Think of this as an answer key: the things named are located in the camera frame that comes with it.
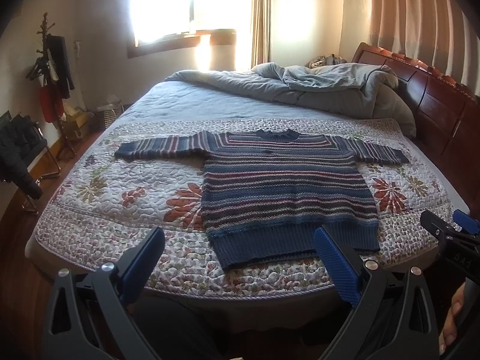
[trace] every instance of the window sill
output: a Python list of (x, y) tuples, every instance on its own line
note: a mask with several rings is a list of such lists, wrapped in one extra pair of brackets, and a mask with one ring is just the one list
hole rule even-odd
[(158, 42), (139, 46), (135, 46), (135, 43), (130, 41), (127, 47), (127, 56), (130, 59), (162, 51), (197, 47), (203, 35), (210, 35), (211, 46), (233, 46), (237, 42), (237, 33), (235, 30), (201, 30), (196, 31), (195, 34), (181, 34), (173, 39), (159, 40)]

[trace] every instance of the basket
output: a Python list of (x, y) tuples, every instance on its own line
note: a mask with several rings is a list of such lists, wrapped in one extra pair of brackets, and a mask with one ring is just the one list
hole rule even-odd
[(115, 120), (119, 118), (121, 114), (123, 114), (123, 105), (121, 104), (111, 105), (109, 109), (97, 111), (96, 116), (98, 128), (101, 131), (106, 130), (114, 123)]

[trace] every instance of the floral quilt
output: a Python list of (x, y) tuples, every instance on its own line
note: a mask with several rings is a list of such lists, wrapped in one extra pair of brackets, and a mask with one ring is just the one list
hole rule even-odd
[(363, 258), (384, 267), (417, 257), (436, 245), (419, 216), (429, 209), (451, 223), (452, 205), (436, 175), (413, 152), (393, 119), (229, 119), (129, 123), (107, 131), (74, 166), (35, 228), (49, 252), (94, 270), (115, 261), (156, 226), (166, 247), (147, 288), (194, 298), (259, 299), (331, 287), (319, 259), (252, 265), (223, 272), (202, 225), (202, 161), (198, 158), (125, 162), (114, 157), (123, 142), (201, 130), (330, 134), (401, 149), (410, 163), (358, 163), (377, 204), (380, 251)]

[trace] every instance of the finger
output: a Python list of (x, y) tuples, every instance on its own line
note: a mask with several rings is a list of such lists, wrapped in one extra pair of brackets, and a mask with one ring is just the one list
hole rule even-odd
[(448, 310), (445, 325), (443, 325), (443, 338), (447, 346), (451, 345), (457, 337), (457, 327), (455, 326), (455, 320), (453, 318), (452, 309)]
[(443, 332), (440, 332), (440, 335), (438, 336), (438, 351), (440, 352), (440, 356), (442, 356), (445, 353), (445, 349), (447, 349), (447, 345), (445, 345)]
[(455, 292), (452, 297), (452, 312), (453, 316), (457, 316), (465, 303), (465, 283)]

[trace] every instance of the striped sweater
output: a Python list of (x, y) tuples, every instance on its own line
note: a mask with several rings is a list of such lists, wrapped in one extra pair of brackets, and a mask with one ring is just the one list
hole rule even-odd
[(388, 146), (293, 130), (144, 139), (115, 155), (205, 158), (202, 220), (223, 269), (313, 257), (319, 226), (358, 250), (379, 250), (375, 201), (355, 161), (408, 162)]

